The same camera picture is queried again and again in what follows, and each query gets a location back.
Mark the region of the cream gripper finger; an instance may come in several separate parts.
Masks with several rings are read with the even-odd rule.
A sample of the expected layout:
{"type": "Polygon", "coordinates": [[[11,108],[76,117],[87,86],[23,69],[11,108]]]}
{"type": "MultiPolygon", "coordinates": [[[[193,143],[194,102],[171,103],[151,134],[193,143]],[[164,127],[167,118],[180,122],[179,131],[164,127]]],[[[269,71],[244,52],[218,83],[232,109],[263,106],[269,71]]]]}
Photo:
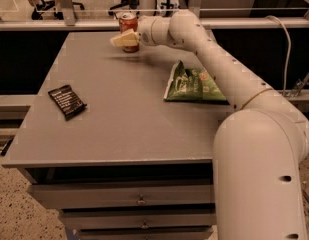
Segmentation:
{"type": "Polygon", "coordinates": [[[137,46],[139,44],[138,33],[133,29],[128,29],[112,37],[110,43],[115,47],[137,46]]]}

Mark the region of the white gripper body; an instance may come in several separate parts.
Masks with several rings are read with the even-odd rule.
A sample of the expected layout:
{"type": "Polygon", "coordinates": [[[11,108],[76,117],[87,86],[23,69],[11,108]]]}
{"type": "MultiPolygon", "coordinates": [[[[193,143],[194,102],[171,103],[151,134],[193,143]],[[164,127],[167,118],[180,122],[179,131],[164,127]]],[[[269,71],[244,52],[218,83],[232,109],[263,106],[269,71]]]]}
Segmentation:
{"type": "Polygon", "coordinates": [[[154,46],[155,42],[152,38],[152,25],[155,21],[154,17],[142,16],[138,21],[137,32],[139,40],[147,46],[154,46]]]}

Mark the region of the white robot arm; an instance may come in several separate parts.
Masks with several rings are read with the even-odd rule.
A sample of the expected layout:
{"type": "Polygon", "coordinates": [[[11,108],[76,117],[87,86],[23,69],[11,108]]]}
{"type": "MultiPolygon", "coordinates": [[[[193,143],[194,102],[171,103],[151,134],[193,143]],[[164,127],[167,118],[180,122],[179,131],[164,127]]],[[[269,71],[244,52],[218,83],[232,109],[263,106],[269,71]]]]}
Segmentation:
{"type": "Polygon", "coordinates": [[[143,16],[111,43],[192,52],[233,108],[213,145],[218,240],[307,240],[299,164],[309,154],[308,119],[188,10],[143,16]]]}

